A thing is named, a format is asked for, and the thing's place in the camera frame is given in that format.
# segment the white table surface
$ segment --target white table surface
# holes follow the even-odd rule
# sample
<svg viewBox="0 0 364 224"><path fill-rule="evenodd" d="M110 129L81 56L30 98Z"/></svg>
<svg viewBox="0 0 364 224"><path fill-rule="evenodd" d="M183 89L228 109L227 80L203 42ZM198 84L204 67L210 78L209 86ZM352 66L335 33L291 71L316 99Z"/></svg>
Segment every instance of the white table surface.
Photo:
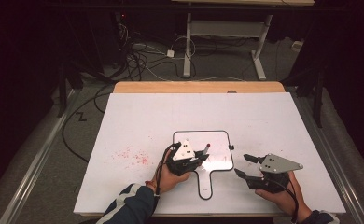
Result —
<svg viewBox="0 0 364 224"><path fill-rule="evenodd" d="M345 213L289 93L113 93L91 154L75 213L101 215L131 183L151 179L176 131L224 130L234 167L260 175L244 154L272 153L304 165L296 171L312 209ZM276 216L281 211L233 170L212 173L213 196L199 197L197 177L162 194L155 216Z"/></svg>

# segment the hand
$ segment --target hand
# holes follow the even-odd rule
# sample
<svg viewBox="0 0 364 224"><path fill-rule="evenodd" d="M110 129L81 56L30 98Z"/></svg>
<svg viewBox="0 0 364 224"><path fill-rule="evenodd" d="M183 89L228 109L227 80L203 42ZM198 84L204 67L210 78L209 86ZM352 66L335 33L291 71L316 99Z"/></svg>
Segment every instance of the hand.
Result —
<svg viewBox="0 0 364 224"><path fill-rule="evenodd" d="M296 198L299 203L297 221L303 222L308 216L311 215L312 211L304 202L303 195L301 192L301 186L299 185L298 180L295 177L295 174L292 171L289 171L288 174L290 183L287 185L287 188L292 192L295 191ZM272 203L275 203L283 212L287 213L288 215L290 216L293 215L293 212L295 211L295 202L286 191L272 194L264 189L256 189L255 193L258 194L258 196Z"/></svg>
<svg viewBox="0 0 364 224"><path fill-rule="evenodd" d="M167 154L165 155L164 161L167 161L167 158L170 155L170 152L171 152L171 150L169 149L167 151ZM158 167L159 166L161 166L161 168L162 168L161 181L160 181L160 190L161 190L160 193L164 193L164 192L167 192L167 191L173 189L177 184L187 180L190 176L190 172L184 173L184 174L182 174L182 176L174 175L173 173L171 173L171 171L168 169L168 167L165 163L161 164L161 162L159 162ZM156 173L154 174L152 181L153 181L153 183L157 184Z"/></svg>

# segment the table leg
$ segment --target table leg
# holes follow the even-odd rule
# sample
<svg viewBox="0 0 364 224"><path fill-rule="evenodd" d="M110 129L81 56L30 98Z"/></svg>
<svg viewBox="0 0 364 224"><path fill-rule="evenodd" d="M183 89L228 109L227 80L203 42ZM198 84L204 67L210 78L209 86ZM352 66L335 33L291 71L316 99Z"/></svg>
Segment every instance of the table leg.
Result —
<svg viewBox="0 0 364 224"><path fill-rule="evenodd" d="M190 38L191 38L191 13L188 13L187 27L186 27L185 63L183 66L184 77L190 77L190 64L191 64Z"/></svg>
<svg viewBox="0 0 364 224"><path fill-rule="evenodd" d="M255 68L256 68L256 71L258 74L258 78L260 81L266 80L266 76L264 75L263 67L261 66L259 56L260 56L261 50L263 49L264 41L266 40L266 35L267 35L267 32L269 31L270 22L272 21L272 17L273 17L273 15L268 15L266 17L266 21L264 22L263 27L260 32L258 49L251 51L252 60L254 62L254 65L255 65Z"/></svg>

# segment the sleeve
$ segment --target sleeve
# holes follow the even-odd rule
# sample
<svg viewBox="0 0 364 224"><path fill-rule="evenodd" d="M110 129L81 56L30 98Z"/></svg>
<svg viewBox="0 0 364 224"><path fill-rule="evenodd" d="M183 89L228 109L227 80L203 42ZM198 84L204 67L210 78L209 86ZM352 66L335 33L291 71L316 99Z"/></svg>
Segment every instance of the sleeve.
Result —
<svg viewBox="0 0 364 224"><path fill-rule="evenodd" d="M339 224L340 220L336 216L326 211L314 210L301 224Z"/></svg>
<svg viewBox="0 0 364 224"><path fill-rule="evenodd" d="M143 224L153 211L153 190L138 184L131 184L109 205L97 224Z"/></svg>

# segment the wooden table edge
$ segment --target wooden table edge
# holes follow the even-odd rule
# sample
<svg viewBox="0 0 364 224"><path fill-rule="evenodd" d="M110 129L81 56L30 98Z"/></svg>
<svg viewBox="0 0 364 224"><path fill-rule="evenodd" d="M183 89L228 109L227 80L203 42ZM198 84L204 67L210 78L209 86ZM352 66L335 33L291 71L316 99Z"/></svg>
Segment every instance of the wooden table edge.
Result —
<svg viewBox="0 0 364 224"><path fill-rule="evenodd" d="M113 93L264 93L285 92L280 82L119 82Z"/></svg>

